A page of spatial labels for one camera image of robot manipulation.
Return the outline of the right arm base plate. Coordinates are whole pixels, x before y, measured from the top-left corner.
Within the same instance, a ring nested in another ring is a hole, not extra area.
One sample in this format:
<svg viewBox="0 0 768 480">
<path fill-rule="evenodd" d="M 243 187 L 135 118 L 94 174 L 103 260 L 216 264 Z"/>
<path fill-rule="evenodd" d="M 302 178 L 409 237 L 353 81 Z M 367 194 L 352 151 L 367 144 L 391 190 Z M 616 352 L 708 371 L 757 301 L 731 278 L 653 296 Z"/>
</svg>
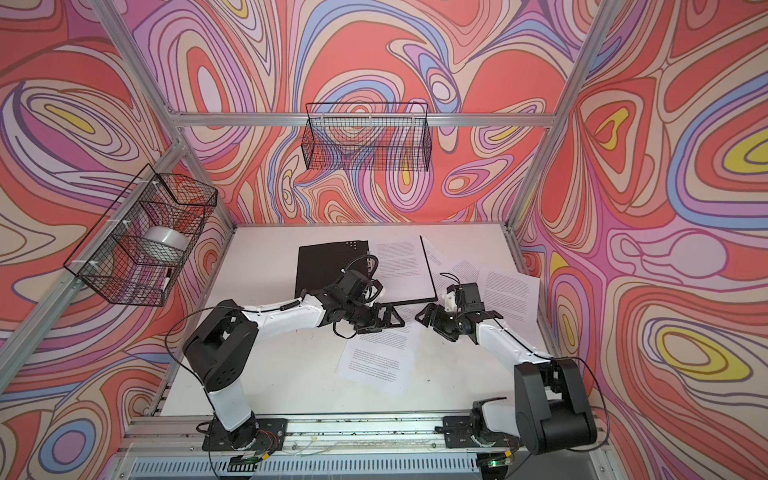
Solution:
<svg viewBox="0 0 768 480">
<path fill-rule="evenodd" d="M 469 448 L 505 448 L 516 450 L 521 446 L 517 437 L 505 433 L 492 432 L 484 427 L 474 414 L 448 415 L 434 432 L 443 437 L 449 449 Z"/>
</svg>

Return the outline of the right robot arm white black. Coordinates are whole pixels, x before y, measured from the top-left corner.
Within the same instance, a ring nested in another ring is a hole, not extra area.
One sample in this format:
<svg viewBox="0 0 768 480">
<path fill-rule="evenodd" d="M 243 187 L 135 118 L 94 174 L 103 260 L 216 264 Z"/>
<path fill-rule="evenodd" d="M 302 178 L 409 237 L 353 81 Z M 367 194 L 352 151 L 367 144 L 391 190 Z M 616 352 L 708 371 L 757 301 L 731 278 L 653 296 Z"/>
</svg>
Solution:
<svg viewBox="0 0 768 480">
<path fill-rule="evenodd" d="M 467 417 L 469 438 L 491 447 L 515 437 L 534 455 L 574 450 L 597 441 L 598 429 L 576 362 L 545 353 L 488 310 L 475 283 L 447 288 L 444 303 L 427 304 L 415 320 L 443 339 L 461 336 L 488 351 L 513 376 L 514 398 L 473 403 Z"/>
</svg>

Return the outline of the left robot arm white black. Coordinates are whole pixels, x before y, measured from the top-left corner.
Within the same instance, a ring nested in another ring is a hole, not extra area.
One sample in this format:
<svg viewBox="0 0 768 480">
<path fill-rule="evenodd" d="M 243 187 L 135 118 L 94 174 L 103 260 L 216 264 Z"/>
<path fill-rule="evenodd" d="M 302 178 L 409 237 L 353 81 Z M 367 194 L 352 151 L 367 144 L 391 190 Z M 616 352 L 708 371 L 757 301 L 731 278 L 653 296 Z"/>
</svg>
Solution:
<svg viewBox="0 0 768 480">
<path fill-rule="evenodd" d="M 404 319 L 392 305 L 378 302 L 382 284 L 356 270 L 344 270 L 318 290 L 285 303 L 243 307 L 224 300 L 198 325 L 183 354 L 213 409 L 209 451 L 244 450 L 262 431 L 241 382 L 253 347 L 259 340 L 303 329 L 336 328 L 348 322 L 353 334 L 402 328 Z"/>
</svg>

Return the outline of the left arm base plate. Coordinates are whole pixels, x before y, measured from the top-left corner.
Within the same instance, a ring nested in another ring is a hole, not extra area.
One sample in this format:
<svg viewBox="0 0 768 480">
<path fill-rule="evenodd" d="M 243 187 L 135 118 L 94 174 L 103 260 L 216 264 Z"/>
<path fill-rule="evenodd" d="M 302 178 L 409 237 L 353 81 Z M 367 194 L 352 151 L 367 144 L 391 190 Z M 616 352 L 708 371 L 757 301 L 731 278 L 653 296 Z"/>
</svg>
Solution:
<svg viewBox="0 0 768 480">
<path fill-rule="evenodd" d="M 255 418 L 229 432 L 214 418 L 197 426 L 205 435 L 203 450 L 209 452 L 255 451 L 273 453 L 283 448 L 288 427 L 287 418 Z"/>
</svg>

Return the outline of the orange black folder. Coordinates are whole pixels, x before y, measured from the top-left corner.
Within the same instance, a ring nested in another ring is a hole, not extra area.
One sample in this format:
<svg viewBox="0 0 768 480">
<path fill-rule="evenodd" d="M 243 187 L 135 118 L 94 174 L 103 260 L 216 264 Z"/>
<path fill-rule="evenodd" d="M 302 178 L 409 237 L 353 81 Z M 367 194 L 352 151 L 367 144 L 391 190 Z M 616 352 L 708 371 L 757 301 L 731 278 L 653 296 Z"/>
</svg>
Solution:
<svg viewBox="0 0 768 480">
<path fill-rule="evenodd" d="M 298 250 L 294 295 L 298 297 L 304 291 L 318 290 L 331 284 L 347 266 L 367 273 L 373 267 L 373 262 L 355 259 L 364 254 L 371 254 L 370 242 L 385 237 L 301 246 Z"/>
</svg>

